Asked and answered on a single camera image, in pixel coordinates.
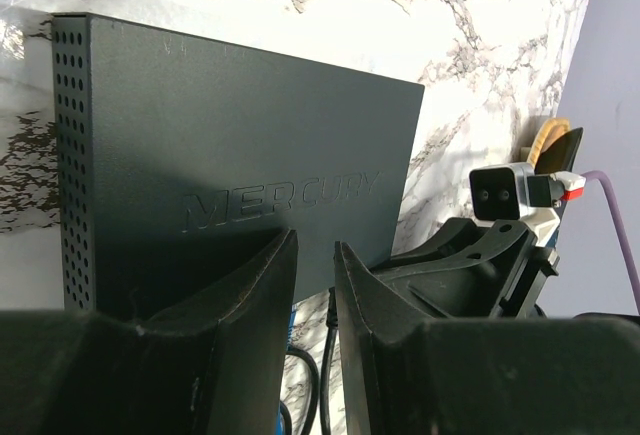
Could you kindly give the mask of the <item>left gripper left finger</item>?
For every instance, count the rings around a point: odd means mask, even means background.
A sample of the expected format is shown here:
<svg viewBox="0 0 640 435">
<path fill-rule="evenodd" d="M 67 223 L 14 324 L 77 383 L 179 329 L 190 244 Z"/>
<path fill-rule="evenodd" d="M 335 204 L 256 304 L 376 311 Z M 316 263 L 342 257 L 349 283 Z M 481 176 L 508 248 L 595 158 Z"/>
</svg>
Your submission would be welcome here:
<svg viewBox="0 0 640 435">
<path fill-rule="evenodd" d="M 250 260 L 154 315 L 191 344 L 193 434 L 273 434 L 293 305 L 298 238 L 280 231 Z"/>
</svg>

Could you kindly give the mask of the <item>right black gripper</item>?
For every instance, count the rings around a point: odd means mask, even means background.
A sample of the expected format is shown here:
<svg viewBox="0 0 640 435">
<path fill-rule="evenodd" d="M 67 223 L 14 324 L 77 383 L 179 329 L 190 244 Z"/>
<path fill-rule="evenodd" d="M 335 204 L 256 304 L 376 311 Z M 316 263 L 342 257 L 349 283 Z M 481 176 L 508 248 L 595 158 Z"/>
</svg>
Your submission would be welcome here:
<svg viewBox="0 0 640 435">
<path fill-rule="evenodd" d="M 429 315 L 538 317 L 542 288 L 558 275 L 557 252 L 539 246 L 523 222 L 499 220 L 487 231 L 472 219 L 450 218 L 372 273 Z"/>
</svg>

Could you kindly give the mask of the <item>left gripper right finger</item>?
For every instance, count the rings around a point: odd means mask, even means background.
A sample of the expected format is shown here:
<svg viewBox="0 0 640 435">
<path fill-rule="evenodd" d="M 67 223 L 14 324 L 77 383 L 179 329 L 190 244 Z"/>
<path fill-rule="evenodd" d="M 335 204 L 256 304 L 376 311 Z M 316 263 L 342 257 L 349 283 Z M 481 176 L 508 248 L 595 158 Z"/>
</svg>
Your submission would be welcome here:
<svg viewBox="0 0 640 435">
<path fill-rule="evenodd" d="M 334 266 L 347 431 L 428 434 L 422 316 L 347 243 L 335 244 Z"/>
</svg>

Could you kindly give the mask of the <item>dark grey network switch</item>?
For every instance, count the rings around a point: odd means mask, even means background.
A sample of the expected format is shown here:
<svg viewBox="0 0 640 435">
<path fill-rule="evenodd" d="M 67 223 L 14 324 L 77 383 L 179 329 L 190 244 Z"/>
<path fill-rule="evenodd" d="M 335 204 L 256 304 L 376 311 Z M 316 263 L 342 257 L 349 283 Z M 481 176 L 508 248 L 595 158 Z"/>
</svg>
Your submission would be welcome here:
<svg viewBox="0 0 640 435">
<path fill-rule="evenodd" d="M 291 304 L 338 241 L 390 256 L 421 84 L 89 13 L 51 36 L 66 308 L 149 317 L 284 228 Z"/>
</svg>

